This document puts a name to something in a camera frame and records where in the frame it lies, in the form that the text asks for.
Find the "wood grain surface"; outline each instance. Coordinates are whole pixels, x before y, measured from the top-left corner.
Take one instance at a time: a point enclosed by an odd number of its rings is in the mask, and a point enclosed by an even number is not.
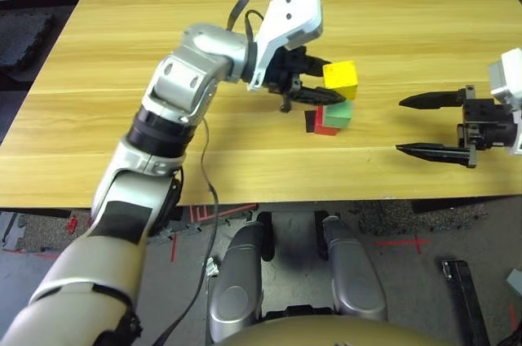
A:
[[[189,25],[225,25],[235,1],[81,0],[0,147],[0,206],[89,206],[157,62]],[[268,1],[250,6],[264,11]],[[398,102],[467,84],[488,96],[488,64],[522,42],[518,1],[322,4],[324,33],[308,51],[356,62],[351,125],[335,137],[306,134],[303,106],[279,113],[277,96],[223,82],[208,113],[206,159],[221,202],[522,193],[522,158],[504,149],[480,153],[479,166],[468,170],[394,148],[456,143],[460,109],[419,111]],[[183,204],[210,202],[197,164],[203,143],[198,129],[188,148]]]

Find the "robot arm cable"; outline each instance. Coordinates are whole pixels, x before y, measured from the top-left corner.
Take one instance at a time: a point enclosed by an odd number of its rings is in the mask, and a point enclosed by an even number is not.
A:
[[[190,308],[192,308],[192,306],[196,302],[196,299],[199,296],[199,293],[203,286],[203,282],[205,281],[206,262],[208,261],[208,259],[210,257],[210,252],[212,251],[212,247],[214,246],[214,242],[215,242],[215,236],[218,232],[218,222],[219,222],[219,219],[218,219],[218,217],[219,217],[218,193],[217,193],[214,185],[212,185],[212,183],[210,182],[209,177],[206,174],[205,165],[203,163],[203,161],[205,159],[206,148],[208,147],[209,138],[210,138],[209,126],[204,118],[203,118],[203,125],[205,126],[206,142],[205,142],[205,147],[203,148],[203,151],[201,152],[200,165],[201,165],[201,172],[203,173],[205,182],[209,187],[209,191],[212,193],[212,196],[214,197],[214,222],[213,222],[213,226],[212,226],[212,234],[210,235],[210,240],[209,240],[208,246],[206,248],[205,257],[203,258],[203,265],[201,266],[201,273],[199,276],[199,281],[197,283],[196,293],[194,293],[194,296],[190,300],[190,303],[188,303],[187,308],[185,308],[185,310],[181,313],[181,315],[179,315],[179,317],[177,319],[175,319],[172,322],[172,324],[170,326],[168,326],[165,329],[165,331],[163,331],[161,333],[161,335],[153,343],[153,346],[162,346],[163,344],[165,344],[165,342],[169,338],[170,334],[172,334],[172,332],[175,330],[175,328],[178,326],[178,324],[180,324],[181,321],[185,318],[185,316],[187,316],[188,311],[190,311]]]

